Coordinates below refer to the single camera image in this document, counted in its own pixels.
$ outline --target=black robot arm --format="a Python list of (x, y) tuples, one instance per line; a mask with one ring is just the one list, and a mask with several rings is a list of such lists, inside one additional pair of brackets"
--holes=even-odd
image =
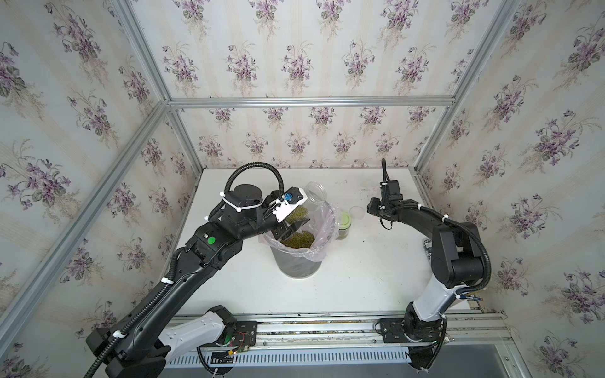
[[(278, 179), (280, 189), (264, 201), (256, 186), (242, 184), (231, 190), (237, 175), (255, 167), (270, 169)], [(241, 251), (245, 239), (271, 231), (276, 240), (284, 240), (305, 223), (283, 222), (307, 197), (297, 187), (284, 193), (280, 173), (266, 163), (249, 163), (237, 169), (221, 196), (223, 200), (212, 210), (210, 221), (195, 231), (185, 247), (173, 253), (162, 282), (118, 323), (97, 328), (87, 337), (87, 345), (97, 359), (85, 377), (92, 377), (102, 363), (107, 364), (105, 372), (110, 378), (157, 377), (171, 350), (158, 337), (189, 297)], [(224, 308), (215, 312), (224, 323), (232, 319)]]

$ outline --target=jar lid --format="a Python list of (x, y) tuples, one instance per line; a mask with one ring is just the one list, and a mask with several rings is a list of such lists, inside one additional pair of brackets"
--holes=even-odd
[(351, 227), (351, 216), (347, 212), (343, 211), (339, 229), (346, 230), (349, 227)]

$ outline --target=plastic bag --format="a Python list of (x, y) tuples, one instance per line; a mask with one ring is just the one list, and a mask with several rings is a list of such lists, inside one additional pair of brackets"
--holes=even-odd
[(290, 248), (275, 240), (270, 232), (258, 236), (258, 241), (294, 257), (304, 257), (311, 261), (322, 261), (325, 248), (338, 236), (340, 210), (337, 206), (324, 202), (319, 209), (308, 214), (310, 221), (305, 223), (299, 232), (309, 231), (315, 237), (311, 248)]

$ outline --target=cable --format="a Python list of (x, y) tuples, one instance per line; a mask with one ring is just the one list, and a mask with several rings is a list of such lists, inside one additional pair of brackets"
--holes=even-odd
[[(263, 163), (262, 161), (255, 161), (252, 163), (248, 163), (248, 164), (244, 164), (241, 167), (239, 167), (238, 169), (236, 169), (231, 176), (229, 176), (229, 179), (227, 179), (227, 183), (225, 184), (225, 193), (228, 193), (231, 190), (231, 185), (233, 184), (233, 182), (235, 181), (235, 178), (238, 177), (240, 175), (240, 173), (244, 172), (247, 169), (250, 168), (266, 168), (268, 170), (270, 170), (271, 172), (273, 172), (273, 174), (275, 175), (275, 177), (277, 178), (277, 183), (280, 186), (280, 195), (282, 195), (284, 193), (284, 181), (281, 179), (281, 175), (280, 172), (277, 170), (276, 167), (272, 166), (271, 164), (267, 164), (267, 163)], [(209, 221), (213, 221), (214, 220), (214, 215), (216, 213), (218, 213), (218, 211), (223, 208), (223, 206), (225, 205), (225, 202), (223, 200), (221, 200), (218, 205), (216, 205), (214, 207), (214, 209), (212, 209), (212, 211), (210, 211), (210, 214), (208, 215), (208, 220)]]
[[(168, 273), (166, 274), (166, 278), (168, 278), (170, 281), (173, 281), (174, 276), (176, 275), (177, 260), (179, 255), (180, 250), (175, 250), (172, 253)], [(164, 286), (160, 289), (160, 291), (139, 311), (138, 314), (133, 316), (130, 321), (126, 323), (124, 327), (122, 327), (120, 332), (122, 334), (128, 334), (131, 331), (132, 327), (138, 324), (141, 318), (147, 315), (149, 311), (151, 311), (151, 309), (154, 308), (162, 300), (162, 298), (164, 298), (164, 295), (166, 295), (166, 293), (169, 291), (170, 286), (172, 286), (172, 284), (164, 283)], [(90, 366), (87, 373), (84, 375), (84, 378), (93, 378), (94, 373), (99, 369), (103, 361), (105, 361), (105, 359), (110, 355), (110, 352), (117, 346), (120, 341), (122, 341), (122, 339), (118, 337), (112, 337), (113, 339), (97, 356), (96, 360), (94, 360), (93, 364)]]

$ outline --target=purple flower pattern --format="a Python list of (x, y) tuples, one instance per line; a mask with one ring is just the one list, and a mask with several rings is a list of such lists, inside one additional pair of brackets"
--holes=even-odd
[(376, 145), (376, 156), (386, 157), (391, 149), (399, 144), (397, 136), (393, 136), (390, 132), (383, 132), (380, 139), (374, 142)]
[(363, 41), (359, 41), (359, 43), (351, 41), (348, 53), (342, 56), (344, 65), (347, 67), (347, 73), (345, 73), (347, 85), (352, 84), (351, 90), (364, 82), (364, 70), (368, 68), (370, 63), (374, 63), (372, 48), (365, 47)]
[[(23, 344), (14, 343), (13, 351), (17, 353), (19, 349), (23, 347)], [(13, 354), (4, 360), (2, 368), (0, 370), (0, 377), (2, 378), (46, 378), (49, 368), (46, 364), (38, 366), (38, 361), (33, 363), (25, 363), (25, 359), (19, 357), (17, 354)]]
[(328, 125), (332, 124), (332, 118), (336, 115), (334, 108), (328, 108), (324, 106), (322, 108), (311, 108), (310, 118), (313, 118), (311, 123), (311, 131), (315, 131), (315, 135), (325, 135), (325, 132), (330, 128)]
[(466, 109), (463, 109), (462, 112), (454, 118), (452, 121), (452, 128), (448, 134), (449, 143), (447, 148), (453, 148), (460, 138), (468, 136), (471, 127), (473, 127), (473, 124), (468, 120), (469, 118), (470, 113), (466, 111)]
[(563, 276), (568, 282), (566, 287), (559, 284), (545, 287), (552, 294), (544, 304), (571, 324), (574, 319), (581, 320), (582, 324), (605, 321), (605, 270), (592, 274), (576, 269), (575, 273), (563, 273)]
[(554, 219), (563, 219), (556, 212), (558, 210), (556, 207), (544, 206), (542, 201), (541, 196), (534, 194), (531, 199), (521, 198), (519, 202), (512, 203), (513, 214), (499, 219), (503, 224), (498, 232), (504, 233), (505, 238), (513, 239), (515, 242), (519, 235), (524, 240), (531, 235), (540, 237), (540, 231), (546, 227), (546, 219), (549, 215)]
[(351, 0), (316, 0), (317, 7), (321, 9), (321, 19), (319, 25), (321, 27), (321, 33), (328, 33), (328, 40), (336, 36), (340, 29), (338, 24), (340, 13), (344, 7), (345, 1), (351, 3)]
[(267, 123), (275, 131), (283, 126), (282, 118), (288, 108), (263, 108), (263, 113), (267, 114)]
[(305, 148), (311, 144), (311, 141), (306, 135), (301, 135), (299, 132), (291, 132), (290, 138), (286, 141), (286, 145), (290, 148), (292, 158), (301, 161), (305, 154)]
[(412, 106), (408, 110), (408, 114), (410, 115), (410, 121), (408, 122), (408, 128), (411, 128), (410, 131), (418, 130), (424, 121), (424, 118), (428, 116), (429, 113), (434, 113), (434, 106)]
[(538, 88), (538, 85), (533, 83), (533, 79), (525, 82), (521, 81), (521, 76), (515, 75), (510, 84), (502, 87), (500, 92), (494, 95), (496, 106), (488, 110), (483, 116), (486, 120), (483, 129), (491, 132), (495, 129), (500, 129), (500, 122), (505, 123), (511, 120), (513, 114), (521, 111), (521, 105), (525, 102), (525, 93), (528, 89)]
[(143, 251), (143, 239), (133, 238), (128, 245), (119, 245), (120, 252), (116, 254), (118, 260), (122, 262), (123, 271), (137, 270), (145, 273), (145, 270), (151, 267), (151, 258)]
[(185, 154), (182, 152), (172, 153), (170, 156), (170, 162), (172, 163), (172, 171), (179, 176), (189, 177), (187, 171), (187, 165), (185, 164)]
[(399, 62), (399, 67), (396, 71), (401, 74), (401, 78), (395, 81), (394, 87), (398, 95), (405, 96), (411, 90), (416, 89), (416, 83), (420, 82), (422, 74), (428, 71), (427, 54), (434, 49), (435, 46), (428, 44), (421, 50), (418, 50), (416, 47), (410, 47), (408, 53), (411, 55), (406, 56)]
[(540, 374), (552, 373), (565, 378), (590, 378), (584, 369), (585, 355), (577, 350), (575, 339), (560, 339), (549, 331), (544, 338), (544, 345), (534, 343), (536, 361), (529, 360)]
[(346, 132), (339, 132), (336, 138), (332, 141), (334, 146), (334, 155), (336, 158), (343, 161), (348, 156), (348, 150), (357, 143), (353, 137), (350, 137)]
[(153, 105), (152, 100), (149, 98), (151, 92), (147, 88), (147, 80), (145, 80), (143, 74), (137, 71), (132, 65), (133, 60), (133, 56), (127, 58), (126, 64), (121, 65), (118, 71), (122, 75), (122, 85), (128, 93), (128, 98), (137, 99), (137, 108), (141, 112), (141, 115), (147, 116), (151, 113)]
[(279, 157), (271, 158), (271, 165), (276, 168), (291, 168), (291, 165), (287, 160), (283, 160)]
[(450, 9), (454, 14), (452, 15), (450, 22), (447, 23), (448, 31), (446, 33), (453, 33), (452, 40), (460, 39), (464, 34), (464, 29), (468, 22), (471, 20), (477, 10), (481, 6), (488, 5), (489, 0), (459, 0), (454, 1), (450, 4)]
[(309, 168), (328, 168), (328, 161), (330, 159), (323, 158), (321, 160), (313, 159), (311, 160), (311, 165)]
[(547, 119), (546, 126), (535, 132), (540, 141), (521, 152), (525, 158), (520, 167), (525, 167), (527, 172), (535, 172), (539, 169), (540, 172), (545, 173), (545, 163), (556, 166), (562, 157), (573, 157), (574, 151), (580, 145), (580, 135), (585, 127), (591, 131), (602, 129), (595, 123), (595, 118), (575, 120), (575, 116), (576, 113), (568, 109), (559, 119)]
[(139, 224), (141, 211), (139, 210), (140, 203), (135, 204), (136, 200), (137, 196), (132, 192), (131, 186), (122, 183), (121, 186), (116, 188), (106, 207), (113, 218), (122, 214), (122, 221), (130, 227), (130, 222)]
[(458, 82), (460, 81), (462, 74), (464, 74), (468, 64), (471, 62), (471, 58), (474, 52), (474, 49), (468, 50), (466, 52), (466, 56), (456, 62), (456, 66), (454, 67), (452, 72), (450, 72), (454, 76), (454, 79), (448, 82), (448, 86), (445, 88), (446, 93), (452, 94), (454, 92), (456, 86), (458, 86)]
[(576, 52), (572, 53), (567, 61), (561, 61), (561, 70), (554, 78), (560, 78), (563, 82), (555, 88), (568, 90), (571, 85), (578, 83), (580, 73), (588, 76), (587, 69), (601, 59), (605, 53), (605, 10), (601, 12), (597, 21), (588, 26), (578, 29), (578, 35), (574, 41)]
[(182, 193), (181, 197), (179, 197), (177, 200), (178, 208), (181, 209), (181, 211), (185, 211), (185, 209), (187, 209), (187, 205), (189, 204), (190, 199), (191, 199), (191, 194)]
[(227, 57), (227, 71), (235, 74), (232, 81), (233, 89), (237, 90), (239, 88), (241, 95), (244, 97), (252, 94), (252, 89), (255, 87), (252, 81), (257, 79), (258, 66), (249, 51), (252, 46), (254, 44), (244, 42), (240, 48), (235, 45), (230, 45), (228, 48), (234, 55), (229, 54)]
[(4, 105), (15, 106), (17, 113), (25, 118), (28, 110), (36, 112), (39, 119), (43, 120), (42, 112), (46, 105), (40, 102), (42, 94), (32, 93), (30, 89), (33, 84), (28, 84), (20, 76), (20, 70), (15, 66), (12, 57), (19, 56), (19, 53), (8, 42), (2, 43), (0, 49), (0, 96), (5, 97)]
[(203, 159), (212, 166), (218, 166), (218, 163), (223, 156), (223, 147), (217, 142), (217, 138), (217, 135), (200, 137), (200, 141), (198, 142), (198, 150), (203, 152)]
[(381, 16), (388, 19), (382, 27), (379, 41), (384, 41), (384, 50), (394, 48), (401, 39), (405, 39), (403, 30), (412, 25), (412, 18), (418, 14), (419, 0), (385, 0)]
[(162, 158), (162, 154), (160, 144), (155, 138), (149, 139), (145, 144), (144, 150), (141, 151), (141, 157), (145, 162), (145, 166), (151, 164), (154, 173), (159, 176), (164, 176), (164, 172), (166, 171), (166, 165), (164, 164), (166, 159)]
[(44, 217), (52, 219), (54, 224), (60, 224), (61, 218), (72, 219), (80, 208), (76, 199), (80, 190), (67, 190), (71, 180), (61, 175), (61, 165), (26, 155), (25, 152), (33, 148), (28, 143), (29, 139), (25, 139), (18, 149), (13, 143), (13, 161), (0, 164), (0, 178), (14, 182), (7, 185), (8, 195), (4, 198), (18, 198), (23, 210), (41, 202)]
[(172, 0), (172, 2), (183, 10), (183, 17), (185, 17), (185, 24), (189, 28), (189, 32), (191, 34), (196, 32), (201, 41), (208, 32), (203, 6), (210, 0)]
[(530, 283), (525, 278), (527, 269), (523, 266), (523, 259), (516, 258), (509, 261), (503, 258), (500, 263), (500, 270), (496, 273), (496, 291), (502, 293), (505, 290), (519, 291), (521, 296), (526, 296), (529, 293)]
[(447, 194), (452, 189), (459, 189), (461, 182), (464, 179), (460, 176), (460, 167), (458, 167), (458, 163), (452, 164), (451, 167), (445, 168), (445, 177), (443, 181), (441, 181), (441, 187), (443, 191), (441, 195)]
[(382, 118), (386, 113), (387, 110), (381, 106), (364, 106), (359, 115), (359, 118), (364, 120), (364, 122), (359, 125), (359, 131), (361, 131), (364, 136), (372, 135), (373, 132), (378, 130), (378, 125), (382, 123)]
[(220, 109), (209, 109), (210, 114), (214, 116), (214, 122), (217, 123), (218, 128), (224, 127), (225, 130), (231, 129), (231, 112), (235, 111), (235, 108), (220, 108)]
[(57, 21), (53, 23), (53, 29), (56, 36), (61, 38), (65, 52), (75, 51), (80, 56), (80, 68), (88, 80), (92, 81), (94, 77), (102, 85), (107, 82), (107, 62), (100, 59), (101, 47), (93, 39), (94, 31), (86, 21), (65, 4), (57, 7), (48, 2), (44, 7)]
[(278, 0), (256, 0), (248, 2), (252, 8), (256, 8), (257, 18), (254, 20), (258, 25), (258, 32), (264, 30), (267, 33), (267, 41), (275, 35), (278, 28), (275, 12), (277, 11)]
[(470, 203), (466, 210), (467, 215), (464, 217), (464, 220), (473, 223), (475, 226), (485, 231), (488, 229), (488, 223), (491, 222), (487, 215), (485, 215), (487, 211), (488, 207), (483, 204), (483, 200), (477, 201), (476, 203)]
[(105, 114), (107, 104), (105, 100), (97, 98), (92, 92), (87, 97), (82, 93), (76, 93), (74, 97), (67, 97), (70, 106), (77, 112), (76, 125), (83, 129), (94, 131), (99, 141), (107, 148), (110, 144), (119, 148), (120, 138), (117, 131), (110, 124)]
[(76, 254), (67, 262), (67, 266), (63, 269), (63, 274), (59, 278), (59, 282), (64, 284), (70, 282), (71, 279), (80, 281), (78, 286), (88, 284), (92, 286), (90, 282), (93, 275), (98, 275), (99, 278), (103, 277), (103, 265), (100, 261), (95, 261), (87, 251), (85, 245), (88, 244), (88, 239), (83, 239), (82, 244), (76, 249)]
[(137, 305), (137, 302), (139, 302), (141, 299), (145, 298), (149, 293), (151, 293), (151, 290), (153, 290), (153, 288), (155, 287), (155, 282), (153, 281), (148, 281), (145, 283), (145, 285), (143, 285), (143, 288), (136, 292), (133, 295), (133, 300), (132, 302), (130, 302), (130, 306), (135, 307)]
[(174, 242), (174, 235), (167, 232), (166, 228), (162, 231), (162, 240), (157, 245), (157, 248), (160, 250), (162, 257), (164, 259), (168, 258), (170, 254), (170, 250), (172, 249), (172, 243)]
[(286, 89), (288, 87), (292, 91), (292, 96), (300, 96), (303, 89), (307, 87), (304, 83), (310, 80), (310, 72), (313, 69), (311, 59), (307, 56), (307, 50), (312, 46), (307, 42), (303, 42), (298, 48), (294, 45), (286, 47), (287, 54), (283, 59), (281, 70), (288, 73), (286, 79)]
[(506, 165), (511, 165), (508, 161), (504, 160), (505, 155), (504, 147), (500, 147), (499, 143), (491, 151), (485, 150), (481, 158), (481, 164), (479, 164), (475, 171), (477, 181), (474, 184), (483, 186), (488, 183), (491, 177), (495, 177), (496, 175), (499, 177), (504, 176), (506, 173), (504, 168)]
[[(84, 318), (80, 323), (87, 323), (87, 328), (90, 331), (94, 331), (96, 328), (110, 328), (112, 325), (117, 323), (117, 317), (111, 309), (113, 302), (105, 301), (103, 304), (97, 302), (94, 313), (89, 313), (87, 318)], [(79, 331), (74, 332), (78, 339), (88, 337), (88, 332), (84, 332), (84, 328), (80, 328)]]
[(544, 22), (547, 4), (548, 0), (535, 0), (519, 5), (512, 17), (514, 25), (508, 31), (504, 43), (502, 43), (502, 48), (507, 47), (502, 57), (518, 51), (517, 45), (523, 43), (522, 39), (525, 34), (529, 33), (530, 29), (536, 24), (541, 25)]
[(177, 91), (182, 92), (186, 97), (194, 97), (198, 88), (194, 84), (198, 80), (195, 73), (197, 67), (193, 64), (193, 60), (185, 55), (188, 48), (188, 44), (182, 43), (177, 43), (174, 49), (170, 46), (162, 46), (162, 51), (166, 54), (162, 63), (164, 71), (174, 75), (173, 83)]
[(151, 209), (155, 213), (161, 213), (166, 218), (172, 218), (172, 206), (166, 197), (166, 188), (158, 187), (147, 196), (151, 202)]
[(269, 142), (263, 135), (259, 136), (256, 132), (247, 132), (244, 145), (254, 160), (262, 160), (264, 159), (264, 148), (269, 145)]

